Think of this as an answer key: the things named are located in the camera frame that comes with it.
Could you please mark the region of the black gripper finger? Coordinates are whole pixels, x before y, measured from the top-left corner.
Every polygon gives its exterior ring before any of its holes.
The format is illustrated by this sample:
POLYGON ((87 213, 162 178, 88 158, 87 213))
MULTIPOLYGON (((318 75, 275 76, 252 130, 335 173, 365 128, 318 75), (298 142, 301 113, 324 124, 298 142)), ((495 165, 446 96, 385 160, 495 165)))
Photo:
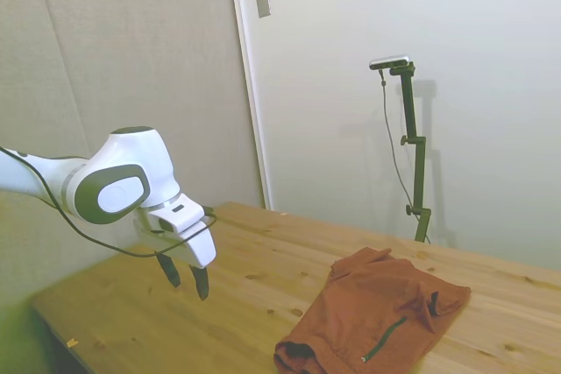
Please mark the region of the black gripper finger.
POLYGON ((200 300, 206 300, 209 296, 208 269, 206 267, 200 268, 193 265, 191 265, 189 269, 193 275, 195 288, 200 300))
POLYGON ((178 287, 181 285, 181 276, 178 273, 176 266, 169 256, 165 254, 158 255, 158 262, 167 280, 173 287, 178 287))

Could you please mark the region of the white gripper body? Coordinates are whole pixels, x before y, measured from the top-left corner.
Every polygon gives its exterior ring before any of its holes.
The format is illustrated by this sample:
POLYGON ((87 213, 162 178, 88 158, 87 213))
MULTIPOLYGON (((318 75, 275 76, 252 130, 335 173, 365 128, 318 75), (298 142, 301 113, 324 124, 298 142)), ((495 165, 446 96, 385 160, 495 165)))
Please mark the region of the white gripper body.
POLYGON ((140 242, 153 251, 162 251, 166 256, 179 258, 197 268, 207 267, 217 256, 216 247, 205 221, 196 222, 181 233, 165 231, 154 234, 137 220, 133 226, 140 242))

